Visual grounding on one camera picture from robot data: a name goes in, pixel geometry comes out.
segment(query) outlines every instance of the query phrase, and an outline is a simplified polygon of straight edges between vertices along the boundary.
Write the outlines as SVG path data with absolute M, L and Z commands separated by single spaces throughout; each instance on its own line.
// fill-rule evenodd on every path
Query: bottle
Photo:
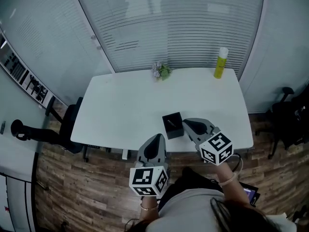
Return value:
M 227 59 L 228 49 L 226 47 L 220 47 L 219 56 L 217 60 L 217 66 L 214 71 L 214 77 L 220 79 L 224 70 L 225 62 Z

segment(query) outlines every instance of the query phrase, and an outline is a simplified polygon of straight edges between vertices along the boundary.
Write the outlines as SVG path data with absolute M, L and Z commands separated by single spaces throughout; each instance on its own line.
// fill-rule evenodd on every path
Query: black chair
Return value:
M 280 139 L 283 141 L 285 150 L 288 150 L 291 145 L 309 141 L 309 86 L 292 101 L 285 101 L 285 99 L 288 95 L 293 95 L 294 91 L 290 87 L 284 87 L 282 90 L 284 96 L 281 101 L 272 105 L 272 112 L 267 112 L 273 128 L 255 132 L 256 136 L 260 132 L 274 134 L 274 147 L 268 159 L 272 159 L 274 156 Z
M 60 115 L 54 110 L 53 104 L 55 101 L 55 97 L 53 96 L 48 103 L 46 108 L 45 115 L 49 116 L 52 114 L 60 123 L 60 131 L 59 134 L 50 129 L 38 129 L 32 128 L 28 126 L 24 126 L 20 120 L 15 120 L 11 124 L 11 132 L 12 135 L 19 140 L 26 141 L 26 140 L 35 140 L 40 142 L 48 142 L 53 145 L 60 145 L 64 147 L 66 150 L 72 152 L 73 154 L 79 153 L 83 151 L 83 159 L 85 162 L 88 162 L 89 159 L 86 157 L 87 148 L 99 148 L 99 146 L 94 145 L 84 145 L 80 143 L 75 143 L 70 140 L 71 134 L 73 131 L 74 123 L 79 111 L 79 108 L 82 104 L 83 98 L 80 97 L 75 105 L 70 105 L 64 114 L 63 119 Z

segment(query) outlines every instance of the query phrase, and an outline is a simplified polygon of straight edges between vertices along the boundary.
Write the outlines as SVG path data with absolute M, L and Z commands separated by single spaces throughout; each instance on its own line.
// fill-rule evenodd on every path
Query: open black box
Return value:
M 168 139 L 184 135 L 183 119 L 180 113 L 165 115 L 162 117 Z

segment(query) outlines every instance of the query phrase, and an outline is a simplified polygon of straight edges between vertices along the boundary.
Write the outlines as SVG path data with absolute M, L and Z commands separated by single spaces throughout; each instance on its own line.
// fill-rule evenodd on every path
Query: table top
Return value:
M 180 112 L 182 119 L 208 119 L 231 139 L 234 149 L 253 146 L 245 101 L 233 69 L 221 79 L 214 68 L 173 70 L 156 81 L 150 70 L 92 78 L 77 115 L 73 142 L 138 150 L 157 133 L 168 152 L 195 151 L 185 134 L 168 140 L 162 116 Z

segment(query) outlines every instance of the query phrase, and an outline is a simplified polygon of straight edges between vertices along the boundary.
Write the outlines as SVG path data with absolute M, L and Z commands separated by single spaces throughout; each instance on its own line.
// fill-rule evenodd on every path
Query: bracelet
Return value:
M 219 182 L 218 184 L 219 184 L 219 186 L 221 186 L 221 187 L 226 186 L 227 184 L 229 184 L 229 183 L 231 183 L 233 180 L 235 180 L 236 177 L 237 177 L 237 174 L 233 173 L 233 176 L 232 176 L 230 179 L 228 179 L 228 180 L 225 181 L 225 182 Z
M 144 211 L 154 211 L 154 210 L 156 210 L 158 207 L 159 207 L 159 205 L 157 204 L 156 205 L 156 207 L 154 207 L 154 208 L 144 208 L 141 204 L 140 204 L 140 207 L 144 210 Z

